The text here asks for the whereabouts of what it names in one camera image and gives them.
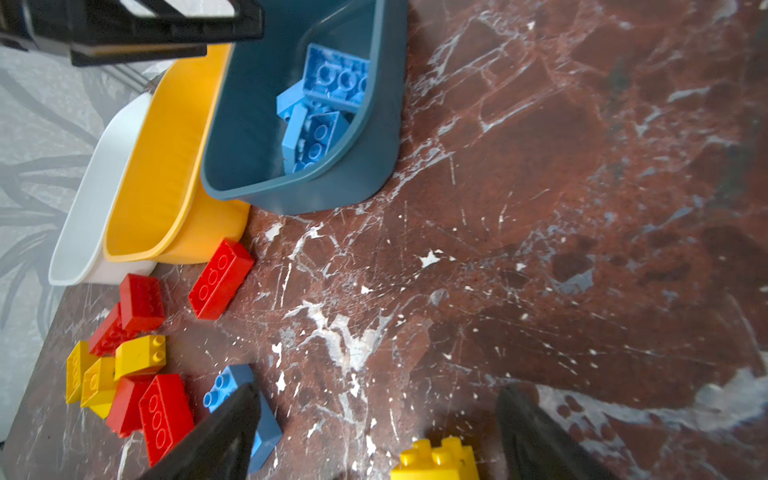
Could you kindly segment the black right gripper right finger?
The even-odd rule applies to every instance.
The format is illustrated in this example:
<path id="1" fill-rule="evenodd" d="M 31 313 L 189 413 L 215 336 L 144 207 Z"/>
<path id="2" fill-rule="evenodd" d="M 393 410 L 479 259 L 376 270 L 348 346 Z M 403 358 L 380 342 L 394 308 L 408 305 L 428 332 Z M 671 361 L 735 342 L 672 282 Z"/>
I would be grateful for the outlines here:
<path id="1" fill-rule="evenodd" d="M 614 479 L 517 387 L 498 395 L 496 419 L 510 479 Z"/>

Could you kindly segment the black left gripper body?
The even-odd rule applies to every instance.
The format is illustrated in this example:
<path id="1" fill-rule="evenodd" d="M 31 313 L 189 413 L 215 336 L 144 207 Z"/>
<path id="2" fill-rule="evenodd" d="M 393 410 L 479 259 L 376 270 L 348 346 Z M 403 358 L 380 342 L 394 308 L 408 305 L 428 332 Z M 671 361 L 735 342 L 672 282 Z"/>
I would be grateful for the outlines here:
<path id="1" fill-rule="evenodd" d="M 1 46 L 27 53 L 72 59 L 78 2 L 1 0 Z"/>

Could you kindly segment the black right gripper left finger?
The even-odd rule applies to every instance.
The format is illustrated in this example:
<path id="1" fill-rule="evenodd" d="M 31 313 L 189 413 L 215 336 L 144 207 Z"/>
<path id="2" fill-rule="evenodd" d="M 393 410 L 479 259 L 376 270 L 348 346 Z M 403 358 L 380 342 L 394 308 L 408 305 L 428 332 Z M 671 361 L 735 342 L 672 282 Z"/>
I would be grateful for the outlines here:
<path id="1" fill-rule="evenodd" d="M 224 456 L 222 445 L 214 439 L 217 425 L 217 418 L 210 415 L 141 477 L 145 480 L 246 478 L 251 435 L 246 435 L 243 458 L 233 453 Z"/>

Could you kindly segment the blue lego brick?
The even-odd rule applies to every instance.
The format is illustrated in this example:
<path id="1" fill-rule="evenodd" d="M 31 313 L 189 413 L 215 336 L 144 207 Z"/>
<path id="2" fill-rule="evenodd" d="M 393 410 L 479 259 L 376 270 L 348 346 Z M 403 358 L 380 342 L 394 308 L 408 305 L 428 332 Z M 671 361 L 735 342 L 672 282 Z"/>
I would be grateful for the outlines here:
<path id="1" fill-rule="evenodd" d="M 278 116 L 287 123 L 281 141 L 284 173 L 293 173 L 299 156 L 302 131 L 308 116 L 302 82 L 298 81 L 277 96 L 276 110 Z"/>
<path id="2" fill-rule="evenodd" d="M 248 475 L 262 469 L 283 437 L 275 413 L 265 394 L 258 389 L 255 374 L 248 364 L 225 367 L 204 395 L 203 406 L 217 418 L 214 439 L 222 454 L 244 457 L 246 435 L 250 434 Z"/>
<path id="3" fill-rule="evenodd" d="M 356 114 L 365 97 L 370 62 L 316 43 L 307 47 L 302 93 L 334 110 Z"/>
<path id="4" fill-rule="evenodd" d="M 296 147 L 291 173 L 301 171 L 322 160 L 341 140 L 349 128 L 346 116 L 339 111 L 310 115 L 305 121 Z"/>

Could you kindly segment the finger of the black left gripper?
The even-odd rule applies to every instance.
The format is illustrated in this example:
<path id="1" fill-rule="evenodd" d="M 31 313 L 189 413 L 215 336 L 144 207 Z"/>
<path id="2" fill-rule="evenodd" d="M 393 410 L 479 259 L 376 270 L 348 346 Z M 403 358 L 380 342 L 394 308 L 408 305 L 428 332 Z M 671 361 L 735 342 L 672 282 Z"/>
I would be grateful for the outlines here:
<path id="1" fill-rule="evenodd" d="M 186 16 L 167 1 L 142 1 L 149 16 L 119 1 L 70 1 L 70 60 L 75 66 L 200 57 L 210 44 L 260 40 L 265 10 L 257 1 L 232 1 L 234 15 Z"/>

